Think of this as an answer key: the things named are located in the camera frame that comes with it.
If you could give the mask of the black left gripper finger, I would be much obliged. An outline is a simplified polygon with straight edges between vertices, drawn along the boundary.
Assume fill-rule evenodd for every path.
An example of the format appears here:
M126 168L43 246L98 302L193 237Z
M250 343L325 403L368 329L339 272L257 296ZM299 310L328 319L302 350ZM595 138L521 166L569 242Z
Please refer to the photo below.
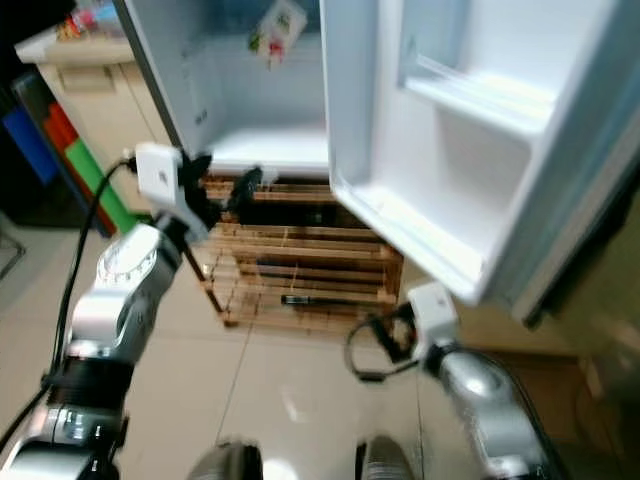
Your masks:
M244 207L251 205L253 197L262 184L262 177L264 177L264 172L262 172L261 166L253 166L241 177L234 180L227 196L227 211L239 214Z

